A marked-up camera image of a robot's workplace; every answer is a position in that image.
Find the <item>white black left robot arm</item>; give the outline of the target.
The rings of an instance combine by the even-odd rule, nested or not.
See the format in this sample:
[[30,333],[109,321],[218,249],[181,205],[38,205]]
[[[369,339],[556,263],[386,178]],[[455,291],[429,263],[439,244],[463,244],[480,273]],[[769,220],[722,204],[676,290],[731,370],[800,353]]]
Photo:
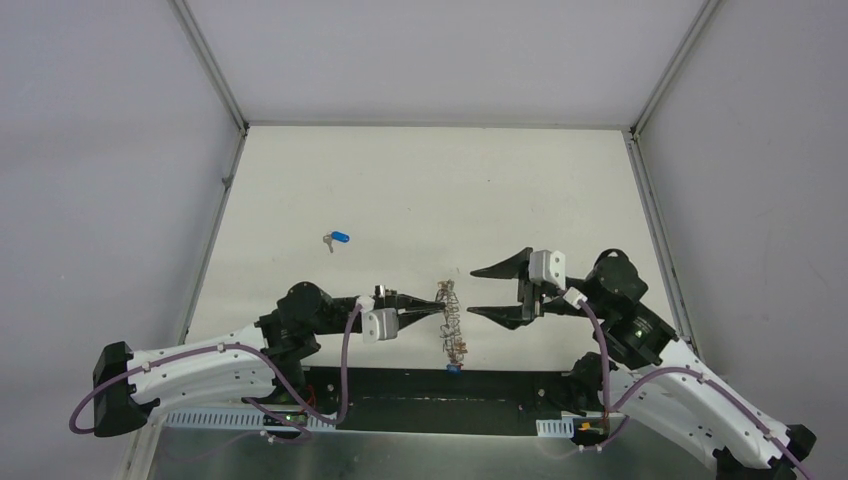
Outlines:
[[[308,416],[339,424],[349,406],[349,347],[393,340],[412,324],[445,311],[445,303],[377,286],[371,295],[332,297],[312,282],[290,287],[274,309],[253,323],[193,344],[134,350],[119,341],[103,348],[92,390],[73,411],[69,428],[99,438],[144,427],[154,416],[196,403],[274,397]],[[302,362],[320,351],[321,335],[342,337],[336,404],[325,415]]]

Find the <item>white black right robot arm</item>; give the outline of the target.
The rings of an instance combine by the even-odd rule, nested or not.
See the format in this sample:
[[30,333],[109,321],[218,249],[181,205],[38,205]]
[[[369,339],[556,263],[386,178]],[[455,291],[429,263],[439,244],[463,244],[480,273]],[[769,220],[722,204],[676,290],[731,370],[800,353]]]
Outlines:
[[583,410],[620,413],[699,460],[718,479],[805,479],[816,435],[785,424],[744,399],[701,360],[674,328],[644,305],[648,285],[627,254],[602,251],[583,278],[566,273],[560,251],[527,247],[477,278],[515,280],[517,305],[473,313],[516,330],[546,314],[590,320],[594,365],[567,384]]

